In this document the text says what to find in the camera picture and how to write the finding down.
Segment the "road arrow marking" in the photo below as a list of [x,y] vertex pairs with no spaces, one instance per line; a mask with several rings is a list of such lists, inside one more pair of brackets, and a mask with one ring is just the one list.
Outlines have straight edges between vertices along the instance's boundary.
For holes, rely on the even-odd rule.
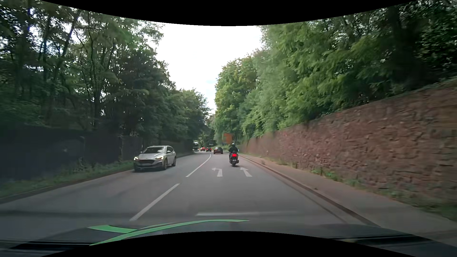
[[218,177],[222,177],[222,169],[213,168],[212,170],[213,170],[213,171],[219,170],[219,172],[218,172]]
[[240,170],[244,171],[244,174],[246,175],[246,177],[252,177],[251,174],[249,174],[249,172],[247,172],[248,170],[246,170],[246,168],[241,167]]

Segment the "asphalt road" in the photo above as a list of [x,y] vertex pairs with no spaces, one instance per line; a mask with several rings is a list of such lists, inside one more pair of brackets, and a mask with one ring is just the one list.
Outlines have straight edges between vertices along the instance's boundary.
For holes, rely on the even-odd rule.
[[198,152],[166,171],[126,171],[0,205],[0,240],[29,241],[78,228],[207,219],[362,224],[271,171]]

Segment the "roadside vegetation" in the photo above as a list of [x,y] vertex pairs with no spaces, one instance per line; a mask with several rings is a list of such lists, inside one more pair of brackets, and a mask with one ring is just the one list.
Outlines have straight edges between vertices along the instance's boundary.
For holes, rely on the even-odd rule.
[[[207,131],[203,94],[156,58],[163,25],[40,0],[0,2],[0,128],[45,126],[182,142]],[[0,197],[131,169],[131,162],[2,184]]]
[[456,3],[259,26],[263,48],[219,73],[215,139],[242,142],[456,76]]
[[132,169],[133,161],[121,161],[108,165],[96,164],[92,166],[74,165],[62,170],[60,174],[50,177],[42,177],[32,180],[13,181],[2,184],[0,187],[0,199],[13,197],[18,194],[32,192],[45,188],[54,188],[59,185],[68,185],[85,180],[114,174]]

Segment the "car hood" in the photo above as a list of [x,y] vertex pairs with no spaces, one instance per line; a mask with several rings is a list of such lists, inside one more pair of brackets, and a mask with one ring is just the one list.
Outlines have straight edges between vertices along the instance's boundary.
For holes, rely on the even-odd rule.
[[368,225],[303,225],[268,220],[211,219],[160,224],[96,225],[22,243],[7,251],[62,252],[127,238],[205,231],[254,231],[313,236],[383,248],[412,256],[457,256],[457,248],[420,236]]
[[140,154],[140,155],[138,155],[138,159],[149,160],[149,159],[155,159],[155,158],[161,157],[163,155],[164,154]]

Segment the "car grille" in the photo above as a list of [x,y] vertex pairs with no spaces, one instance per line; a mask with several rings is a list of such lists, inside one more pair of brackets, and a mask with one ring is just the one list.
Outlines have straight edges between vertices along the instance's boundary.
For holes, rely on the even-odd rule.
[[154,160],[139,160],[138,162],[141,163],[141,164],[144,164],[144,163],[151,163],[151,164],[153,164],[153,163],[154,163]]

